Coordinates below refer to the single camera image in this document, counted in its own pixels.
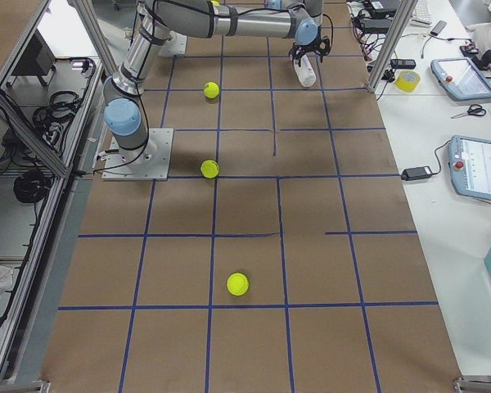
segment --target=white desk surface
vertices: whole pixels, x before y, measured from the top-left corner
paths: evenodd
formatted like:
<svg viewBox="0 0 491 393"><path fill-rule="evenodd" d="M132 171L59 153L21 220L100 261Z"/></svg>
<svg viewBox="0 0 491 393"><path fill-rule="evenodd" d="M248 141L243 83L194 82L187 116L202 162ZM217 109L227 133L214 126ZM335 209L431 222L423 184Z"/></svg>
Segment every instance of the white desk surface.
<svg viewBox="0 0 491 393"><path fill-rule="evenodd" d="M468 36L447 0L431 0L429 5L435 23L448 22L440 37ZM404 34L421 31L428 29L408 26ZM434 149L455 134L491 139L491 115L450 119L471 102L451 100L430 71L432 59L461 57L462 41L431 39L422 60L424 40L403 37L396 48L399 58L417 61L422 81L415 91L406 93L389 84L378 101L400 171L423 165L438 169ZM491 100L481 103L491 111ZM439 156L441 174L403 185L461 372L491 375L491 282L484 266L491 246L491 205L456 194L447 149Z"/></svg>

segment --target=white cylindrical object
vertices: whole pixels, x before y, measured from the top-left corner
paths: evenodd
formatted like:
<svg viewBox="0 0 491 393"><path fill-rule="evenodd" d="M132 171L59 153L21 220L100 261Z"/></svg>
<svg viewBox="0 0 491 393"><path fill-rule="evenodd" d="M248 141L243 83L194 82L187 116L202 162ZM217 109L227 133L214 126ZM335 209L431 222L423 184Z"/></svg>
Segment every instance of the white cylindrical object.
<svg viewBox="0 0 491 393"><path fill-rule="evenodd" d="M298 60L293 60L293 66L295 66L296 76L298 76L298 80L302 86L310 88L314 85L317 81L317 76L314 73L307 55L304 55L300 59L300 65L298 65Z"/></svg>

